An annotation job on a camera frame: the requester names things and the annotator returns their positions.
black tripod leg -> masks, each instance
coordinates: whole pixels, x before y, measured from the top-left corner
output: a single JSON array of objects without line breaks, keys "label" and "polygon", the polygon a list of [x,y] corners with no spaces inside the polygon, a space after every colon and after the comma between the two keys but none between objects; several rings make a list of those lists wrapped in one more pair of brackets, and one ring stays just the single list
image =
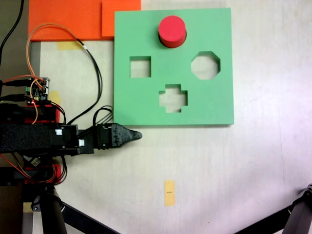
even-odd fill
[{"label": "black tripod leg", "polygon": [[282,230],[290,216],[292,206],[276,212],[263,220],[237,232],[236,234],[274,234]]},{"label": "black tripod leg", "polygon": [[306,201],[297,203],[282,234],[308,234],[312,221],[312,210]]},{"label": "black tripod leg", "polygon": [[53,195],[53,186],[48,186],[48,192],[40,199],[40,209],[44,234],[67,234],[63,215],[60,209],[60,200]]}]

orange foam block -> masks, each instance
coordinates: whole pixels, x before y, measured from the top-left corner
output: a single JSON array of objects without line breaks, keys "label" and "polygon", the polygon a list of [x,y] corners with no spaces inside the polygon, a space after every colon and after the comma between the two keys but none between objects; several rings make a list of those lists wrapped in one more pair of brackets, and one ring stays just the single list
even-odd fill
[{"label": "orange foam block", "polygon": [[[115,11],[140,9],[140,0],[30,0],[28,34],[41,24],[57,23],[81,40],[114,39]],[[47,27],[31,41],[67,40],[74,39],[65,30]]]},{"label": "orange foam block", "polygon": [[103,0],[102,37],[113,40],[115,35],[115,11],[139,11],[141,0]]}]

black wire bundle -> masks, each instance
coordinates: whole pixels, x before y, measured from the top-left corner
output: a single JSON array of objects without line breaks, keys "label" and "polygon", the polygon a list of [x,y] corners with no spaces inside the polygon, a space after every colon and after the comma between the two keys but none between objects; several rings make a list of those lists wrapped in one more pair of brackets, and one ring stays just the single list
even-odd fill
[{"label": "black wire bundle", "polygon": [[5,36],[5,38],[3,39],[1,46],[0,46],[0,66],[1,66],[1,59],[2,59],[2,50],[4,47],[4,44],[6,43],[6,41],[9,39],[9,37],[11,36],[11,34],[13,33],[13,31],[15,30],[16,26],[18,25],[21,15],[23,13],[23,8],[24,8],[24,0],[21,0],[20,2],[20,9],[19,9],[19,16],[16,19],[15,24],[13,25],[13,27],[11,28],[11,30],[9,31],[9,33]]},{"label": "black wire bundle", "polygon": [[[100,111],[108,111],[108,114],[106,116],[104,116],[103,118],[101,118],[99,121],[97,121],[98,113]],[[94,129],[100,127],[102,124],[108,123],[110,120],[113,119],[113,116],[114,116],[114,114],[113,114],[113,107],[112,106],[109,106],[109,105],[102,106],[93,115],[93,125],[90,128],[87,128],[86,130],[79,133],[77,135],[77,137],[83,137],[83,136],[89,134],[90,132],[92,132]]]},{"label": "black wire bundle", "polygon": [[61,156],[61,158],[62,158],[62,162],[63,162],[63,171],[60,174],[60,177],[59,177],[58,182],[56,184],[63,183],[67,177],[67,165],[66,165],[65,157]]},{"label": "black wire bundle", "polygon": [[[84,46],[83,42],[79,39],[77,39],[77,41]],[[88,109],[86,109],[84,112],[82,112],[81,114],[77,115],[75,118],[73,118],[71,121],[68,122],[68,124],[72,124],[76,119],[78,119],[79,117],[83,116],[84,114],[88,113],[100,100],[101,96],[102,96],[102,91],[103,91],[103,80],[102,80],[102,74],[101,71],[98,68],[98,64],[95,61],[94,57],[92,56],[92,54],[90,53],[90,51],[88,49],[86,49],[87,53],[89,54],[92,63],[94,65],[94,68],[96,70],[97,73],[97,100],[95,101],[95,103],[93,105],[91,105]]]},{"label": "black wire bundle", "polygon": [[[104,116],[103,118],[101,118],[98,122],[97,122],[97,117],[98,117],[98,113],[100,111],[108,111],[108,114],[106,116]],[[110,120],[113,119],[113,107],[106,105],[106,106],[102,106],[101,108],[99,108],[93,115],[93,126],[95,127],[97,124],[104,124],[109,122]]]}]

black cable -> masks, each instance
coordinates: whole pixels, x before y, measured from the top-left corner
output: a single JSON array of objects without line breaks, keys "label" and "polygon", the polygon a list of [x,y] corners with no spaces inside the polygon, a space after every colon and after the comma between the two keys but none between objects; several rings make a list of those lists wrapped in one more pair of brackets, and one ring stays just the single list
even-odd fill
[{"label": "black cable", "polygon": [[66,160],[65,160],[65,157],[64,156],[61,156],[62,158],[62,162],[63,162],[63,171],[59,177],[59,182],[57,182],[56,184],[61,184],[65,181],[66,177],[67,177],[67,165],[66,165]]},{"label": "black cable", "polygon": [[2,59],[2,50],[4,47],[4,44],[6,43],[6,41],[8,40],[8,38],[11,36],[11,34],[13,33],[13,31],[15,30],[16,26],[18,25],[21,15],[23,13],[23,8],[24,8],[24,0],[20,1],[20,9],[19,9],[19,16],[15,22],[15,24],[13,25],[13,27],[11,28],[10,32],[5,36],[5,38],[3,39],[1,46],[0,46],[0,66],[1,66],[1,59]]},{"label": "black cable", "polygon": [[[109,114],[107,114],[105,117],[103,117],[101,120],[97,122],[97,117],[100,111],[108,111]],[[112,106],[106,105],[106,106],[102,106],[101,108],[99,108],[93,115],[93,126],[95,127],[96,124],[100,123],[103,119],[107,118],[109,115],[112,115],[112,113],[113,113]]]},{"label": "black cable", "polygon": [[[77,41],[84,46],[83,42],[79,39],[77,39]],[[76,116],[75,118],[73,118],[71,121],[68,122],[68,124],[72,124],[76,119],[78,119],[79,117],[83,116],[84,114],[88,113],[90,110],[92,110],[92,108],[98,103],[98,101],[100,100],[101,96],[102,96],[102,91],[103,91],[103,80],[102,80],[102,74],[101,71],[99,70],[98,64],[95,61],[94,57],[92,56],[92,54],[90,53],[90,51],[88,49],[86,49],[88,55],[90,56],[92,63],[94,65],[94,68],[96,70],[97,73],[97,100],[95,101],[95,103],[93,105],[91,105],[88,109],[86,109],[85,111],[83,111],[81,114],[79,114],[78,116]]]}]

circuit board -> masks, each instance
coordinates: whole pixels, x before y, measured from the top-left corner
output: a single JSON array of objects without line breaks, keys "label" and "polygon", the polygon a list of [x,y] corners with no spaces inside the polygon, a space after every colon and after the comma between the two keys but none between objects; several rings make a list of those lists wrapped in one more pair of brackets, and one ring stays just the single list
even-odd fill
[{"label": "circuit board", "polygon": [[[48,100],[50,79],[43,79],[44,81],[39,80],[39,83],[43,86],[43,90],[40,89],[37,85],[33,85],[32,87],[32,95],[36,101]],[[30,85],[26,86],[26,94],[30,97]]]}]

